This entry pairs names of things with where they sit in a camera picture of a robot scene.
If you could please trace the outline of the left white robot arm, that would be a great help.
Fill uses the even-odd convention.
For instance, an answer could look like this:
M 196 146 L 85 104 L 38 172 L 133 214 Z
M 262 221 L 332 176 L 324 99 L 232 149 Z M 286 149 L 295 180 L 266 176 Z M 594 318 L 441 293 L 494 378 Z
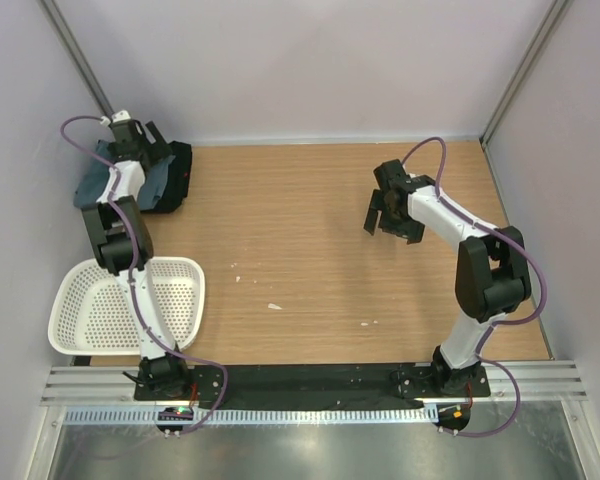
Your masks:
M 95 159 L 107 166 L 109 177 L 82 215 L 95 259 L 120 286 L 136 328 L 140 362 L 128 378 L 147 394 L 182 399 L 192 376 L 159 308 L 151 271 L 154 248 L 137 203 L 148 171 L 170 153 L 169 145 L 153 123 L 143 125 L 125 110 L 102 122 L 113 134 L 110 157 Z

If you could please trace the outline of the blue-grey t shirt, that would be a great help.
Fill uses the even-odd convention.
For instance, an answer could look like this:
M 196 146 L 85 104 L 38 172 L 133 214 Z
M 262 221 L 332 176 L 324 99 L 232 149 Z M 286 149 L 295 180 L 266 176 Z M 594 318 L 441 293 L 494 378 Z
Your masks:
M 161 160 L 146 175 L 145 183 L 139 190 L 137 197 L 137 203 L 141 211 L 149 211 L 157 206 L 158 201 L 165 192 L 169 167 L 174 160 L 174 155 Z M 103 194 L 108 180 L 108 167 L 97 160 L 92 160 L 87 173 L 80 181 L 74 194 L 74 207 L 81 209 L 95 203 Z

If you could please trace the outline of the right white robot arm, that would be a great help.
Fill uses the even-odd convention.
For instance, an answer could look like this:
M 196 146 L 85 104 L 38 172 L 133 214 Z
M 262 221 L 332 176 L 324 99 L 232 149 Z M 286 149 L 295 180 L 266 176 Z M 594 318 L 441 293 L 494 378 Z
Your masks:
M 430 229 L 457 254 L 455 298 L 459 316 L 434 350 L 430 380 L 445 396 L 458 395 L 476 377 L 479 354 L 494 327 L 529 299 L 531 282 L 524 240 L 515 227 L 498 228 L 447 197 L 434 179 L 411 175 L 400 160 L 374 169 L 364 230 L 380 229 L 409 244 Z

